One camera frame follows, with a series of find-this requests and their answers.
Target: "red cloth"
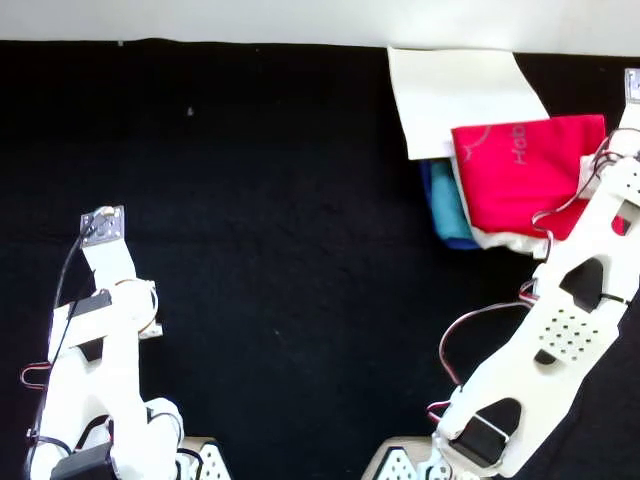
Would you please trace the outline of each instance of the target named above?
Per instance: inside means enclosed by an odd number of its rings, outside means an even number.
[[[605,137],[602,115],[574,115],[452,130],[460,180],[471,224],[487,233],[532,237],[531,217],[559,207],[576,193],[580,157],[595,152]],[[564,240],[586,205],[575,201],[542,219]]]

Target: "black cloth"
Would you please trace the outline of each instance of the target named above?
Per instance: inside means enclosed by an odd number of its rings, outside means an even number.
[[[441,333],[534,267],[435,237],[382,49],[5,42],[0,58],[3,478],[37,404],[17,372],[45,358],[58,270],[98,205],[126,206],[138,275],[158,284],[143,398],[175,401],[240,480],[355,479],[387,437],[429,434],[425,405],[451,391]],[[518,60],[550,113],[609,126],[638,64]],[[85,278],[79,258],[65,298]],[[470,323],[452,361],[468,374],[518,320]],[[634,320],[519,478],[637,477]]]

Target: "teal cloth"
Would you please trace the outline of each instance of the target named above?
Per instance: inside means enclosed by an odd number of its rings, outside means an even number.
[[[425,163],[428,164],[424,165],[425,167],[430,167],[429,196],[431,198],[429,200],[436,233],[451,248],[463,250],[479,248],[471,235],[464,215],[451,162],[431,160]]]

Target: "pile of clothes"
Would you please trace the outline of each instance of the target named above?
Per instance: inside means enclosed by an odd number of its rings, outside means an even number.
[[[587,199],[538,228],[532,217],[565,203],[591,176],[606,135],[602,115],[459,127],[451,134],[454,157],[420,161],[435,231],[450,248],[506,246],[542,257],[543,229],[559,240],[568,236]]]

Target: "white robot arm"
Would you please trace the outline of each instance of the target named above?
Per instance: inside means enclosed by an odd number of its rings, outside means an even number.
[[[433,445],[451,469],[449,478],[514,476],[566,416],[585,376],[618,337],[640,279],[636,156],[618,155],[599,170],[600,185],[571,235],[534,274],[536,300],[524,321],[455,389],[437,419]],[[616,222],[622,230],[614,229]],[[576,282],[581,289],[573,288]],[[519,406],[511,432],[481,413],[505,400]]]
[[[124,208],[102,207],[83,215],[74,247],[84,254],[96,291],[54,311],[51,372],[43,386],[43,408],[28,433],[33,445],[26,477],[199,478],[207,464],[181,448],[178,408],[163,398],[144,402],[140,396],[138,342],[162,335],[162,327],[156,323],[155,284],[137,278],[124,241]],[[204,448],[209,459],[218,460],[217,478],[228,479],[217,446],[209,442]]]

